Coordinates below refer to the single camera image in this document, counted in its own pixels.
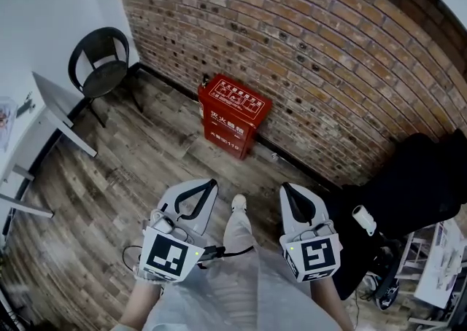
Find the red fire extinguisher box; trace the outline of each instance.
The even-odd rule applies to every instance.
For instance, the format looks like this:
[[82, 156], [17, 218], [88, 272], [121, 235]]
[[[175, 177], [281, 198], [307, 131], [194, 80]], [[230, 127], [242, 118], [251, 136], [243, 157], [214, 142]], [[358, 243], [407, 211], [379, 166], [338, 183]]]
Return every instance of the red fire extinguisher box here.
[[222, 74], [205, 87], [199, 86], [198, 97], [204, 137], [244, 159], [256, 129], [271, 109], [271, 100]]

